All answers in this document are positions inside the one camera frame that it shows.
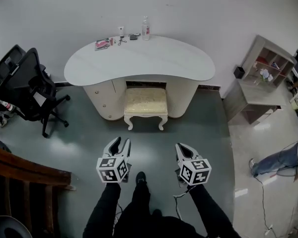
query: white flowers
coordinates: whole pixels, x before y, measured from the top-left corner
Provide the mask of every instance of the white flowers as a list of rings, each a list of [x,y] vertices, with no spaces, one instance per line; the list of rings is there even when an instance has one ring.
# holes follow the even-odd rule
[[[273,80],[273,76],[272,76],[272,74],[270,74],[270,73],[268,72],[267,69],[261,69],[261,70],[260,70],[260,74],[261,74],[262,79],[263,79],[264,81],[268,81],[268,82],[270,82],[270,81]]]

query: wooden stair railing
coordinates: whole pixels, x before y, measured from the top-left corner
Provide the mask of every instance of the wooden stair railing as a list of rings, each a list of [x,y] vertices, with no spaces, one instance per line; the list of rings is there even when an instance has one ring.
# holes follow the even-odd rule
[[[33,237],[57,238],[60,189],[75,190],[70,172],[27,161],[0,148],[0,215],[16,218]]]

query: tiled floor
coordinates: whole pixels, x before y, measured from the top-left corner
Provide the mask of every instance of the tiled floor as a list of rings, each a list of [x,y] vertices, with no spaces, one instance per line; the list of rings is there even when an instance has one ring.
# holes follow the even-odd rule
[[[234,165],[235,191],[247,189],[247,194],[235,198],[234,227],[246,238],[274,237],[264,235],[265,226],[262,208],[262,187],[249,172],[248,161],[262,158],[282,150],[298,140],[298,118],[288,100],[291,94],[283,86],[287,106],[272,114],[257,126],[249,125],[242,115],[229,122]],[[262,176],[267,180],[270,175]],[[276,177],[264,185],[267,225],[273,224],[277,236],[283,236],[289,229],[294,209],[292,225],[298,219],[298,181],[293,177]]]

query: cream cushion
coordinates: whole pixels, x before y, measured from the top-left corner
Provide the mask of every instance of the cream cushion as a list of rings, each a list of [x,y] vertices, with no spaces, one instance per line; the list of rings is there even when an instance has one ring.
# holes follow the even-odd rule
[[[167,99],[162,88],[126,90],[125,114],[167,114]]]

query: black shoe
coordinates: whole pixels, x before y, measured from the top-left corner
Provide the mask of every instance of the black shoe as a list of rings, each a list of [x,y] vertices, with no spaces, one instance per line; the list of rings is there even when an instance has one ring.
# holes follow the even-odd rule
[[[159,209],[155,209],[152,213],[153,217],[162,217],[162,212]]]
[[[139,172],[136,176],[136,185],[139,183],[139,182],[142,182],[142,181],[146,181],[146,175],[144,172]]]

